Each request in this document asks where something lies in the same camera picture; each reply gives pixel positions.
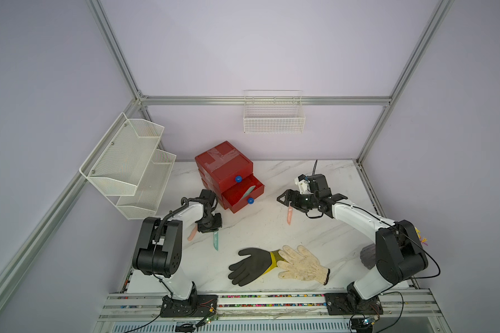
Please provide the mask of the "red drawer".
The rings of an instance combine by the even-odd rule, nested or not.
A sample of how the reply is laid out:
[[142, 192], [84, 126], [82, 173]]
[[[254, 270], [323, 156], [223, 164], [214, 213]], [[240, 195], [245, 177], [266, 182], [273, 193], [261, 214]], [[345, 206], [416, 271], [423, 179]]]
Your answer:
[[224, 191], [222, 193], [222, 202], [225, 209], [236, 213], [247, 205], [254, 204], [255, 200], [264, 192], [264, 184], [254, 174], [251, 174]]

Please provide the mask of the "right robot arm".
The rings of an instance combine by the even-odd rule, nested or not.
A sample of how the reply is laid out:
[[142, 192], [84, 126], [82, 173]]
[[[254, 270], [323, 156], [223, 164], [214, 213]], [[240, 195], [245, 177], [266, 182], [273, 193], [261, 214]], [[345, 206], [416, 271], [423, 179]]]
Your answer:
[[393, 221], [359, 207], [342, 194], [332, 194], [322, 174], [301, 175], [298, 190], [286, 190], [277, 201], [304, 214], [318, 210], [322, 216], [344, 222], [368, 237], [373, 247], [374, 264], [363, 264], [369, 272], [347, 286], [352, 305], [376, 298], [429, 266], [430, 255], [423, 249], [415, 226]]

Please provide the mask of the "teal knife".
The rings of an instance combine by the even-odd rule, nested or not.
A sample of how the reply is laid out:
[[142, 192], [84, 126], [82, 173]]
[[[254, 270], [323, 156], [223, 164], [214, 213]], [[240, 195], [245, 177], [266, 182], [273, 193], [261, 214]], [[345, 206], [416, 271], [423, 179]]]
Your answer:
[[216, 251], [219, 251], [219, 232], [215, 231], [213, 233], [213, 246]]
[[248, 189], [248, 190], [244, 193], [244, 195], [243, 195], [242, 199], [247, 198], [247, 197], [248, 197], [248, 196], [252, 193], [252, 191], [254, 191], [255, 187], [256, 187], [255, 185], [251, 186], [251, 187], [250, 187], [250, 188], [249, 188], [249, 189]]

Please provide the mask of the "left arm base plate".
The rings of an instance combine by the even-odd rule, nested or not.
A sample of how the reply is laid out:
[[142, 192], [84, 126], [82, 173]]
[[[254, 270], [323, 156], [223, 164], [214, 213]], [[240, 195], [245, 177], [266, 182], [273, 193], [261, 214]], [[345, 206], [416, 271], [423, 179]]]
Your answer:
[[217, 309], [218, 295], [192, 294], [186, 301], [164, 296], [162, 299], [162, 318], [202, 318]]

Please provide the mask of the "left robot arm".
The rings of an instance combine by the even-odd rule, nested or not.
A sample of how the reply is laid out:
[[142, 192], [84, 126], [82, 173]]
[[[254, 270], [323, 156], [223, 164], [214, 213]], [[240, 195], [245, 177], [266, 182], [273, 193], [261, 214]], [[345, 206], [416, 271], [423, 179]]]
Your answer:
[[175, 301], [188, 301], [196, 293], [193, 281], [179, 267], [183, 259], [183, 229], [191, 227], [189, 240], [197, 233], [217, 233], [222, 215], [216, 212], [217, 197], [202, 190], [196, 198], [181, 199], [181, 206], [164, 217], [143, 220], [132, 257], [132, 267], [157, 279]]

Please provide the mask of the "pink knife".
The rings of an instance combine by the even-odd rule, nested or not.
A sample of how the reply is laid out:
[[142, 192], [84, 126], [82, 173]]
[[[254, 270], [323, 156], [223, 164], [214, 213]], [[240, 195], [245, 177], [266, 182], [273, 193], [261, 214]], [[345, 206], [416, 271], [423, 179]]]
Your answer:
[[192, 241], [192, 240], [194, 239], [195, 235], [197, 234], [197, 231], [198, 231], [198, 225], [195, 225], [195, 226], [193, 227], [193, 229], [191, 230], [191, 232], [190, 232], [190, 234], [189, 234], [189, 236], [188, 236], [187, 240], [188, 240], [188, 241]]
[[287, 218], [286, 218], [286, 221], [287, 221], [287, 224], [290, 226], [291, 223], [292, 223], [292, 217], [293, 217], [293, 207], [291, 205], [289, 205], [287, 207]]

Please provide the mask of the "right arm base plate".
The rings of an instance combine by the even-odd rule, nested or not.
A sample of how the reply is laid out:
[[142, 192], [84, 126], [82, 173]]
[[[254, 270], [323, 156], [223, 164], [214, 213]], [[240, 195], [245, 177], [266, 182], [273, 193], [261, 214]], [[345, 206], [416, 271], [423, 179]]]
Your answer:
[[330, 316], [383, 314], [383, 308], [377, 296], [363, 300], [348, 293], [327, 293], [324, 297], [326, 309]]

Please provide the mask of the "red drawer cabinet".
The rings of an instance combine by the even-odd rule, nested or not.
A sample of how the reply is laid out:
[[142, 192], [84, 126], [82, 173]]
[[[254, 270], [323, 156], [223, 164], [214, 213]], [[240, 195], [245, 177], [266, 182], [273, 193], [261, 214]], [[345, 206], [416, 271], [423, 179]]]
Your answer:
[[225, 141], [194, 158], [207, 190], [212, 190], [224, 209], [229, 209], [222, 194], [235, 186], [237, 177], [244, 179], [254, 171], [253, 162]]

